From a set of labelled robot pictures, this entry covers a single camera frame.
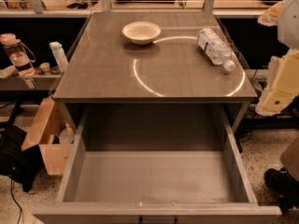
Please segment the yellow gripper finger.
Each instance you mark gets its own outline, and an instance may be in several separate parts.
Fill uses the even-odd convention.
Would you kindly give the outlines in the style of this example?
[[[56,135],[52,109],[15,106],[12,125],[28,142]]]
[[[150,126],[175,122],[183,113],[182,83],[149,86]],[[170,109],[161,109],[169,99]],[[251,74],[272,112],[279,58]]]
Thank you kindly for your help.
[[[299,50],[289,50],[282,58],[272,56],[266,82],[255,112],[271,117],[299,95]]]
[[[268,8],[263,14],[259,16],[258,23],[264,26],[277,26],[278,18],[284,7],[284,3],[285,1],[282,0]]]

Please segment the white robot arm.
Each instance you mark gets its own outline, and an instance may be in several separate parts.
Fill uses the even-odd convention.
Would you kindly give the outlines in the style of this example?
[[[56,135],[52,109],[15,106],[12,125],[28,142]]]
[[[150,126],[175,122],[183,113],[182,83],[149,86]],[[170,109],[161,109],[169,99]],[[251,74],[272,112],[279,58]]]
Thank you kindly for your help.
[[[299,95],[299,0],[283,0],[268,8],[258,23],[278,28],[278,41],[289,48],[281,58],[272,56],[268,64],[267,85],[255,112],[274,116]]]

